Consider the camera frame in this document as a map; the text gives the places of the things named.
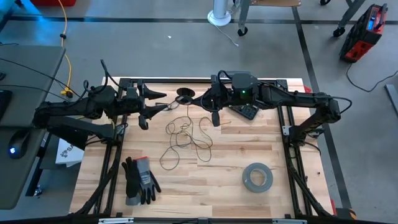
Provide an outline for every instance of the white cable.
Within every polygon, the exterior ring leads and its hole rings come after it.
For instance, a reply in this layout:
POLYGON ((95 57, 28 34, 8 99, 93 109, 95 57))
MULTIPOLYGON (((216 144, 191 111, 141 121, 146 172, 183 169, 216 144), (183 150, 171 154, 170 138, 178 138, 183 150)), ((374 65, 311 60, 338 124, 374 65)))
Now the white cable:
MULTIPOLYGON (((232 10, 227 9, 227 13, 225 14, 225 16, 224 16, 222 19, 224 19, 224 18, 227 17, 227 16, 232 15, 232 13, 233 13, 232 10)), ((210 23, 211 25, 215 26, 215 27, 218 29, 218 31, 220 31, 222 34, 224 34, 225 36, 227 36, 227 37, 230 39, 230 41, 231 41, 235 46, 239 47, 239 44, 235 43, 234 40, 233 40, 228 34, 226 34, 226 33, 224 33, 223 31, 221 31, 221 29, 218 28, 218 26, 214 25, 214 23, 210 22, 210 20, 209 20, 209 23, 210 23)))

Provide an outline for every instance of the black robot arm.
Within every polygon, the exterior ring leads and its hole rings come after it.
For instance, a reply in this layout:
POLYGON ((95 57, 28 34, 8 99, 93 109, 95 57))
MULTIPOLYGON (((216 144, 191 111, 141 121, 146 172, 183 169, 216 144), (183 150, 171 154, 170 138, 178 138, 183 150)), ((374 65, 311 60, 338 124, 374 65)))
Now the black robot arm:
POLYGON ((36 128, 46 129, 70 144, 84 149, 89 135, 96 135, 103 142, 113 142, 114 126, 112 124, 91 124, 67 116, 80 115, 88 119, 99 119, 103 113, 109 118, 139 113, 139 126, 147 130, 146 119, 151 119, 167 107, 167 105, 146 106, 145 99, 153 100, 165 97, 166 94, 151 91, 142 81, 138 81, 136 87, 126 87, 125 91, 126 95, 118 98, 118 93, 113 87, 99 86, 92 89, 87 97, 75 102, 43 102, 36 109, 33 125, 36 128))
POLYGON ((262 110, 274 109, 278 106, 316 108, 316 112, 309 119, 298 126, 289 128, 289 143, 299 146, 304 144, 308 133, 324 123, 334 123, 341 118, 338 102, 325 93, 284 91, 277 86, 260 82, 247 73, 227 76, 230 81, 222 82, 220 73, 212 75, 211 88, 202 96, 192 99, 187 95, 181 95, 177 98, 177 102, 201 106, 204 110, 211 112, 214 126, 220 125, 219 110, 229 106, 254 105, 262 110))

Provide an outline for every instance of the black desk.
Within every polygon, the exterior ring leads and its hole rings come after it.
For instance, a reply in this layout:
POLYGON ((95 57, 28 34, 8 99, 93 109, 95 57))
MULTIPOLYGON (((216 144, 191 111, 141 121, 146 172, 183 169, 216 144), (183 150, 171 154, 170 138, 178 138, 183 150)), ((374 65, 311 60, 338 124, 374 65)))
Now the black desk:
MULTIPOLYGON (((65 49, 45 46, 0 46, 0 58, 11 60, 55 77, 65 49)), ((44 130, 31 131, 28 151, 21 159, 11 159, 7 154, 10 137, 19 129, 30 126, 35 108, 44 101, 47 93, 29 88, 1 85, 24 85, 50 90, 53 80, 24 67, 0 60, 0 71, 7 77, 0 81, 0 89, 13 93, 9 107, 0 121, 0 209, 16 206, 39 151, 44 130)))

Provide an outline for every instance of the white stand base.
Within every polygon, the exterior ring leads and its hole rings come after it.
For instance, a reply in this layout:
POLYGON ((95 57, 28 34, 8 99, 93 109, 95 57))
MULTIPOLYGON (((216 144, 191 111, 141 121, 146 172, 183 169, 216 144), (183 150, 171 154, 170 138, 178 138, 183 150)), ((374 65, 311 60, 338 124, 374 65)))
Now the white stand base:
POLYGON ((211 10, 209 14, 207 14, 207 20, 209 21, 209 23, 215 26, 225 26, 226 24, 229 24, 229 22, 231 22, 231 15, 227 12, 224 18, 217 19, 213 14, 213 10, 211 10))

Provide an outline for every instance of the gray glove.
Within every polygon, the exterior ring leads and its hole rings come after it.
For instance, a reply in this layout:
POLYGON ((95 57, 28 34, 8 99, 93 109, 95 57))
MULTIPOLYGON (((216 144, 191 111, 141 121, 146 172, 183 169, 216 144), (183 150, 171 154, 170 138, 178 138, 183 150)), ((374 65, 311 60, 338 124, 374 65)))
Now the gray glove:
POLYGON ((149 205, 151 199, 153 201, 156 200, 155 189, 159 193, 161 193, 162 190, 160 189, 159 184, 157 183, 153 173, 149 169, 148 157, 142 157, 137 159, 137 166, 141 178, 141 204, 143 205, 146 201, 149 205))

